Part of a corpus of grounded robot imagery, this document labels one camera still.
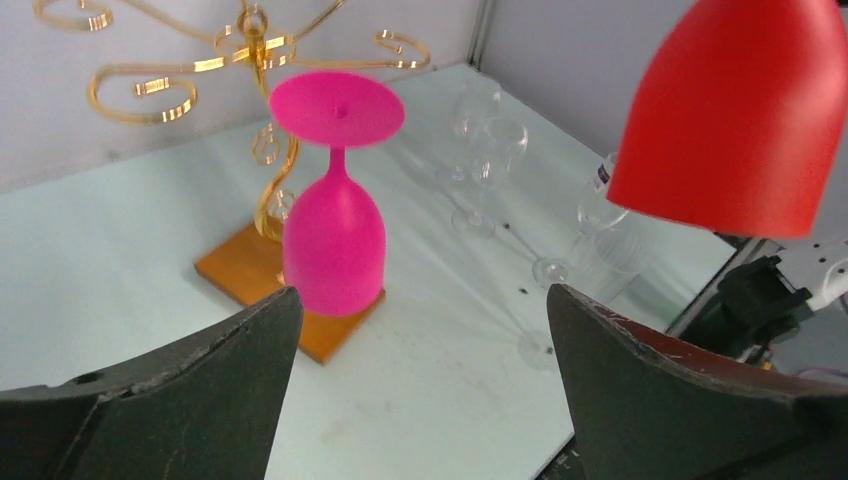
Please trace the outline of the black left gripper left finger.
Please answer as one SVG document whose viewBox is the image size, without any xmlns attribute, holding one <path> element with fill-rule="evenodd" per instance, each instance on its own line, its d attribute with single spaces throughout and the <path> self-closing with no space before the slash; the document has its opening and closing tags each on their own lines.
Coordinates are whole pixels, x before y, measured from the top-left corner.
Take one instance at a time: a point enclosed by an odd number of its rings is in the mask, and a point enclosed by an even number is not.
<svg viewBox="0 0 848 480">
<path fill-rule="evenodd" d="M 5 479 L 261 479 L 304 318 L 282 289 L 61 385 L 1 394 Z"/>
</svg>

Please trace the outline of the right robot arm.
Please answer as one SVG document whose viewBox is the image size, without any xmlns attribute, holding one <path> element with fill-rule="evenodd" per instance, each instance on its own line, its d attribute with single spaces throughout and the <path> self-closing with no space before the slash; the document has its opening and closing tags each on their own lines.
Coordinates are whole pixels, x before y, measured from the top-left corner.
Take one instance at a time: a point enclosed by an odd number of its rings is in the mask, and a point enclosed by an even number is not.
<svg viewBox="0 0 848 480">
<path fill-rule="evenodd" d="M 804 321 L 847 298 L 847 236 L 784 247 L 775 240 L 719 236 L 736 248 L 667 333 L 754 365 Z"/>
</svg>

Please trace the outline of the pink wine glass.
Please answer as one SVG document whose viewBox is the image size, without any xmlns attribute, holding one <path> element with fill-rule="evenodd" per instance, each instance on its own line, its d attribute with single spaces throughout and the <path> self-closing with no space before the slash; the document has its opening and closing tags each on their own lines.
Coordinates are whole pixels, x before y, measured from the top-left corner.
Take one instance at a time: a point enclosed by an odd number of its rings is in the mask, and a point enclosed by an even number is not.
<svg viewBox="0 0 848 480">
<path fill-rule="evenodd" d="M 324 70 L 283 81 L 269 107 L 286 132 L 329 151 L 326 173 L 300 194 L 284 222 L 285 282 L 310 311 L 357 313 L 383 289 L 386 233 L 375 201 L 348 174 L 346 152 L 394 136 L 405 121 L 404 105 L 372 78 Z"/>
</svg>

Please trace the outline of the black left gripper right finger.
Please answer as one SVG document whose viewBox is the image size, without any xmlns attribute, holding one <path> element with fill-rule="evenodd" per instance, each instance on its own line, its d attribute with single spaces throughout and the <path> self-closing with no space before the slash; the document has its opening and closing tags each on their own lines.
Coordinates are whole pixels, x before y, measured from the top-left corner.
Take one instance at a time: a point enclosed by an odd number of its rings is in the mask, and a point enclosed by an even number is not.
<svg viewBox="0 0 848 480">
<path fill-rule="evenodd" d="M 547 315 L 589 479 L 843 479 L 847 388 L 722 357 L 566 285 Z"/>
</svg>

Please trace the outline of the red wine glass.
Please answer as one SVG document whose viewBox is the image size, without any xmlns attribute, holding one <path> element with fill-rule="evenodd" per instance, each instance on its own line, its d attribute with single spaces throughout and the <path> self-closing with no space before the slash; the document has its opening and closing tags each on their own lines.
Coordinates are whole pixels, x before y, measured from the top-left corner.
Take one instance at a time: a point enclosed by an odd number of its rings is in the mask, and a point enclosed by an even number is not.
<svg viewBox="0 0 848 480">
<path fill-rule="evenodd" d="M 698 1 L 639 83 L 608 198 L 719 233 L 804 237 L 846 116 L 836 2 Z"/>
</svg>

